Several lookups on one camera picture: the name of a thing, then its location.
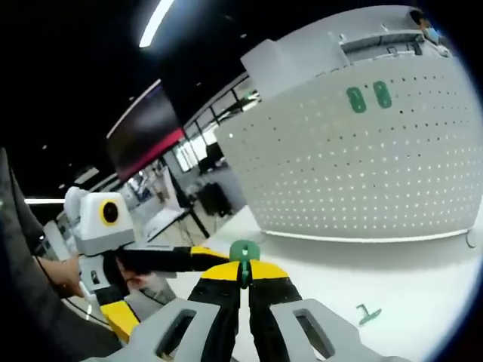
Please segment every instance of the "green clip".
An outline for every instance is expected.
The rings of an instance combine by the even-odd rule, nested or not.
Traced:
[[[361,90],[357,87],[349,87],[346,90],[346,94],[349,98],[352,110],[355,113],[364,113],[367,107],[365,105],[364,97],[362,96]]]
[[[359,326],[363,326],[368,321],[372,321],[375,317],[377,317],[383,311],[382,309],[377,309],[374,313],[369,313],[368,309],[365,308],[365,305],[363,305],[363,304],[358,305],[357,308],[361,308],[365,313],[365,316],[359,322]]]
[[[229,248],[229,261],[241,264],[241,288],[246,289],[250,281],[250,260],[260,260],[260,248],[253,241],[238,240]]]
[[[383,81],[375,81],[372,86],[374,88],[374,93],[376,94],[377,102],[379,103],[380,108],[390,108],[392,106],[392,100],[386,83]]]

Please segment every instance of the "person's hand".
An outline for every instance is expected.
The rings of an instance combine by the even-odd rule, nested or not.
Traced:
[[[34,258],[34,260],[40,263],[40,266],[62,296],[84,296],[79,286],[81,276],[78,256],[62,262],[44,258]]]
[[[142,289],[146,287],[146,281],[144,278],[146,275],[139,275],[135,273],[134,271],[127,270],[122,263],[119,261],[119,259],[115,260],[118,267],[119,271],[121,272],[122,277],[126,281],[126,284],[128,285],[129,289]]]

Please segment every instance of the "window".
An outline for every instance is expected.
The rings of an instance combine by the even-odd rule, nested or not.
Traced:
[[[233,90],[236,93],[236,96],[239,100],[243,98],[249,97],[253,92],[255,92],[255,84],[250,78],[246,78],[245,80],[238,83]]]
[[[216,130],[217,128],[218,128],[218,123],[214,122],[209,124],[203,130],[203,137],[205,138],[206,146],[209,146],[217,141],[217,138],[214,136],[214,130]]]
[[[196,159],[195,153],[193,152],[189,142],[184,141],[183,143],[174,147],[173,151],[183,172],[191,170],[198,164],[198,160]]]
[[[199,131],[196,122],[193,122],[187,129],[186,135],[191,142],[192,151],[194,151],[198,161],[206,157],[206,143]]]
[[[200,114],[196,122],[201,129],[205,128],[211,122],[215,122],[211,109],[208,107],[202,114]]]
[[[216,115],[222,114],[225,109],[236,103],[235,96],[232,91],[225,93],[219,100],[215,101],[212,108]]]

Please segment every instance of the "white robot head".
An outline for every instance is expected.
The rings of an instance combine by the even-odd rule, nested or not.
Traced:
[[[117,192],[70,188],[64,209],[70,220],[79,219],[73,234],[80,253],[93,256],[135,242],[131,215]]]

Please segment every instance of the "desk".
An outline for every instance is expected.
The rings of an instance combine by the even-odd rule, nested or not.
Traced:
[[[290,275],[303,298],[314,298],[354,326],[362,319],[357,305],[381,314],[358,327],[361,341],[381,355],[412,362],[427,360],[444,347],[472,304],[479,282],[481,243],[470,249],[465,236],[392,244],[308,241],[266,235],[244,207],[205,246],[224,253],[238,239],[260,245],[261,259]],[[483,240],[483,207],[469,235]],[[201,273],[180,273],[170,281],[188,298]],[[233,357],[258,361],[249,328],[248,292],[241,292],[240,324]]]
[[[188,214],[188,210],[172,210],[168,207],[163,208],[143,227],[143,240],[150,242],[161,234],[170,225]]]

